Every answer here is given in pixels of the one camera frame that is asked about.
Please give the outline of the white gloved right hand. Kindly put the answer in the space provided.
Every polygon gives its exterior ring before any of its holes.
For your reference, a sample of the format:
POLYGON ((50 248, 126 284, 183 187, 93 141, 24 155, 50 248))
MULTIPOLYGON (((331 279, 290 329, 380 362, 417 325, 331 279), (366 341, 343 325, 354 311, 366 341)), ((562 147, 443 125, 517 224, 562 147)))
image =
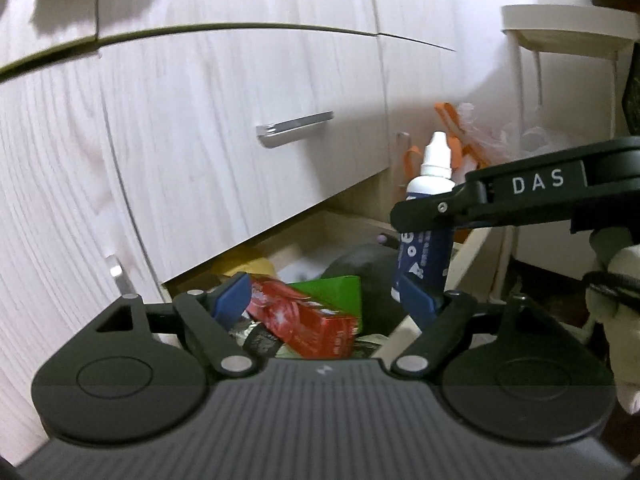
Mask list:
MULTIPOLYGON (((639 244, 623 228, 595 230, 589 243, 600 270, 608 275, 639 279, 639 244)), ((586 304, 593 318, 603 325, 610 348, 617 400, 631 415, 639 413, 639 315, 621 299, 606 298, 588 290, 586 304)))

